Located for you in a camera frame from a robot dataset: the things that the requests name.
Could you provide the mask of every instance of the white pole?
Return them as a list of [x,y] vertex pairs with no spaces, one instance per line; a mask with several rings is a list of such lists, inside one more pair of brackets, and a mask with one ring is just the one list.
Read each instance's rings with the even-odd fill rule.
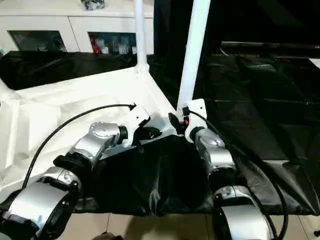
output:
[[193,0],[177,110],[192,100],[211,0]]
[[137,54],[137,69],[149,69],[147,64],[146,41],[145,41],[145,15],[143,0],[134,0],[135,15],[135,39]]

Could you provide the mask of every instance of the shelf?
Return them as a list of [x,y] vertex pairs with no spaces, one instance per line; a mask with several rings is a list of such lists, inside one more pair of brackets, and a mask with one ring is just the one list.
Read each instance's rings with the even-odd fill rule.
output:
[[[84,10],[81,0],[0,0],[0,16],[89,16],[133,18],[134,0],[106,0],[104,9]],[[144,17],[154,17],[154,0],[144,0]]]

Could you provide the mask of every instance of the tile floor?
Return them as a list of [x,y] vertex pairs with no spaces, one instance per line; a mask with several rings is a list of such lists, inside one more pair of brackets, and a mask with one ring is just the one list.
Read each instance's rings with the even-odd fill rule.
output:
[[[272,216],[279,232],[282,216]],[[309,217],[291,215],[285,240],[315,240],[315,222]],[[137,217],[117,214],[73,214],[60,240],[91,240],[104,231],[121,235],[125,240],[214,240],[211,216],[204,214],[170,214],[163,217]]]

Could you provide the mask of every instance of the wrinkled black fabric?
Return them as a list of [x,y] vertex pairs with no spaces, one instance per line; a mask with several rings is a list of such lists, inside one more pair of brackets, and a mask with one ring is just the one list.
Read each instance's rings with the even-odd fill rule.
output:
[[[175,107],[180,69],[148,57],[150,73]],[[10,52],[0,77],[12,89],[132,67],[134,56]],[[320,70],[305,59],[216,56],[200,64],[194,98],[206,102],[208,119],[232,147],[244,147],[277,173],[290,214],[319,215]],[[249,155],[236,162],[269,214],[281,204]],[[169,136],[101,161],[76,212],[133,215],[210,213],[211,193],[192,144]]]

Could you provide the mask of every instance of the cabinet door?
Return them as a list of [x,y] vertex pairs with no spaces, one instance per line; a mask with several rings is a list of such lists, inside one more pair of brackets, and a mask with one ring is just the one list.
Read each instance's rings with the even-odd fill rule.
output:
[[[79,46],[85,53],[135,53],[136,34],[133,17],[69,18]],[[144,19],[146,53],[154,53],[154,21]]]
[[67,16],[0,16],[0,44],[6,51],[79,51]]

